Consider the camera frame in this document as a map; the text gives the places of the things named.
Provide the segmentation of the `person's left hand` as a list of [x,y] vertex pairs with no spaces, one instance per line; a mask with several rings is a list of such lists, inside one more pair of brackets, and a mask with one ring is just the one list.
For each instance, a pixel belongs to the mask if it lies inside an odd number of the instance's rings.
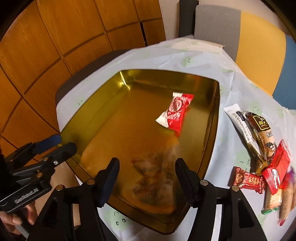
[[[35,221],[38,217],[35,201],[23,208],[23,214],[31,225],[35,224]],[[0,216],[4,226],[10,233],[21,235],[20,231],[16,228],[17,225],[22,224],[22,219],[19,216],[16,214],[8,214],[3,211],[1,211]]]

